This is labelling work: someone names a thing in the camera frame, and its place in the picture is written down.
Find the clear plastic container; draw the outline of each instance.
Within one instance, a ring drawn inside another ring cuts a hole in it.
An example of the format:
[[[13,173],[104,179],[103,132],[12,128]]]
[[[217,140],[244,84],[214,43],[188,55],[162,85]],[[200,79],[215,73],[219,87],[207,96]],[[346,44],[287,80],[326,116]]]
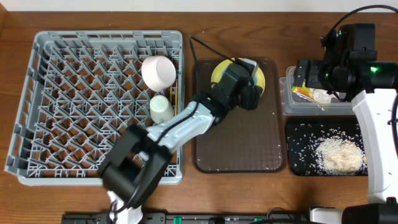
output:
[[[279,79],[280,98],[284,115],[354,115],[351,103],[342,103],[332,99],[323,105],[311,102],[292,92],[295,66],[286,70],[286,77]]]

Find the plastic container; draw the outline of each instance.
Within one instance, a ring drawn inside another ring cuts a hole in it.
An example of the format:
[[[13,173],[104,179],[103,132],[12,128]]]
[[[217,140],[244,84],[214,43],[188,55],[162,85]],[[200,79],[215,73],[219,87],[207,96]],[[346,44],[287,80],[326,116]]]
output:
[[[308,101],[292,92],[295,66],[286,71],[286,78],[279,79],[280,98],[284,115],[354,115],[351,103],[332,99],[328,105]]]
[[[48,31],[34,39],[5,170],[26,185],[102,185],[96,170],[130,124],[153,125],[156,93],[141,76],[145,58],[173,62],[183,110],[183,40],[177,31]],[[145,164],[143,152],[131,159]],[[182,148],[160,184],[182,179]]]

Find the wooden surface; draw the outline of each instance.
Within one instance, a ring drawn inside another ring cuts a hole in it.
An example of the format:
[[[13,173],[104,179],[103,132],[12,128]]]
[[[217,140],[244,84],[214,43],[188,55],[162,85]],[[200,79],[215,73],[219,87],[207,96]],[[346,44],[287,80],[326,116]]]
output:
[[[193,65],[188,34],[232,57],[269,57],[283,77],[300,58],[322,58],[319,36],[342,14],[328,13],[148,13],[12,12],[0,36],[0,167],[6,160],[34,35],[42,30],[179,30],[184,35],[187,98]],[[377,26],[379,60],[398,61],[395,14],[358,14],[346,22]],[[199,58],[216,57],[197,47]],[[367,202],[366,177],[296,177],[288,168],[274,174],[202,174],[186,145],[185,177],[161,186],[146,208],[170,213],[266,213],[272,207],[346,207]],[[108,209],[102,187],[26,187],[0,171],[1,223],[60,223],[65,212]]]

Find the rice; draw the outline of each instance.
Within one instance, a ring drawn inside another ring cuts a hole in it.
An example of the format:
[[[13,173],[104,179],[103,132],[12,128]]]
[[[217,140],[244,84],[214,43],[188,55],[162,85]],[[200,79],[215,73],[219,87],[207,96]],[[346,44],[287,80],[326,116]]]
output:
[[[362,168],[366,158],[355,143],[342,140],[338,136],[319,138],[321,143],[315,149],[317,164],[321,170],[331,175],[354,175]]]

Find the white cup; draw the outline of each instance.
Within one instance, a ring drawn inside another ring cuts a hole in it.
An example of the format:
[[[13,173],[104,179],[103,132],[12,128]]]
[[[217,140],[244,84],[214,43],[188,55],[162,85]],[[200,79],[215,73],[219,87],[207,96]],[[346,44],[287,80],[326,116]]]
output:
[[[149,102],[150,118],[158,124],[173,118],[174,110],[166,97],[154,96]]]
[[[173,62],[164,56],[147,57],[142,63],[141,74],[148,88],[156,92],[168,88],[175,81]]]

